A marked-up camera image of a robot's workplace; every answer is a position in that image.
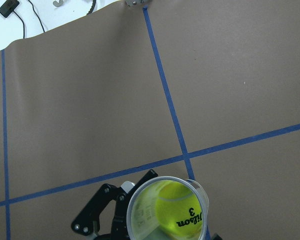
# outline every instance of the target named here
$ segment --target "transparent container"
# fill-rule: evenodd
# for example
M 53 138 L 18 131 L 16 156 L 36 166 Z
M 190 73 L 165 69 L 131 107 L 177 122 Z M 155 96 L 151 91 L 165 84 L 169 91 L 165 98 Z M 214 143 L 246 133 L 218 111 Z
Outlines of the transparent container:
M 203 240 L 209 199 L 191 179 L 159 176 L 141 185 L 127 209 L 131 240 Z

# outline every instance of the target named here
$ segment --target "white background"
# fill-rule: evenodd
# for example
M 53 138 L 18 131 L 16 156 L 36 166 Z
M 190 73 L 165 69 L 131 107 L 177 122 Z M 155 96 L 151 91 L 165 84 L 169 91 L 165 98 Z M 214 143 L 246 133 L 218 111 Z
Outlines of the white background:
M 0 0 L 0 7 L 6 0 Z M 28 0 L 18 0 L 19 6 L 15 12 L 25 23 L 25 37 L 30 38 L 43 33 L 32 5 Z M 41 18 L 45 31 L 54 29 L 78 18 L 84 17 L 92 6 L 92 0 L 63 0 L 60 7 L 53 5 L 54 0 L 31 0 L 36 13 Z M 94 12 L 117 0 L 96 0 Z M 10 43 L 23 38 L 23 25 L 20 19 L 12 12 L 7 18 L 0 14 L 0 50 Z

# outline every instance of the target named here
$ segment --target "black cable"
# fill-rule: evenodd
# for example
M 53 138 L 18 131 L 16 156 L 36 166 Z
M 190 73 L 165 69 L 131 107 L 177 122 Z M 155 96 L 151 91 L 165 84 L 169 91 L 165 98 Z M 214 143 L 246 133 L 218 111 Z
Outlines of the black cable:
M 31 3 L 33 12 L 34 12 L 34 14 L 36 15 L 36 17 L 39 19 L 39 22 L 40 22 L 40 24 L 41 24 L 42 30 L 43 30 L 43 32 L 45 33 L 45 32 L 46 32 L 46 31 L 45 31 L 45 28 L 44 28 L 44 26 L 42 25 L 42 22 L 41 22 L 40 17 L 39 17 L 38 14 L 36 13 L 34 4 L 33 4 L 30 0 L 28 0 L 28 1 L 29 1 L 29 3 Z
M 90 8 L 90 11 L 87 13 L 87 15 L 91 14 L 94 11 L 96 3 L 97 3 L 97 0 L 92 0 L 92 6 Z
M 13 10 L 14 14 L 21 20 L 23 24 L 23 38 L 25 38 L 26 30 L 25 30 L 25 22 L 21 19 L 21 17 Z

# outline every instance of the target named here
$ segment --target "metal bracket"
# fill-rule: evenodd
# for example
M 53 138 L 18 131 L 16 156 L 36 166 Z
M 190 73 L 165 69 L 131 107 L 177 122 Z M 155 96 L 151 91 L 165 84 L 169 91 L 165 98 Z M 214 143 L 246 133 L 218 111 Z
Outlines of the metal bracket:
M 129 7 L 137 5 L 137 4 L 144 4 L 148 0 L 125 0 L 126 4 L 128 4 Z

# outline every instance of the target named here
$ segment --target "tennis ball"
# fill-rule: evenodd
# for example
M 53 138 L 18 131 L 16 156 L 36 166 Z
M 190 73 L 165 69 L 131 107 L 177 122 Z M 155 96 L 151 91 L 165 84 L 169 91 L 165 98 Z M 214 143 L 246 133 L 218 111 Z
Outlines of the tennis ball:
M 202 209 L 197 196 L 177 181 L 171 181 L 160 190 L 155 216 L 159 227 L 168 235 L 191 237 L 202 230 Z

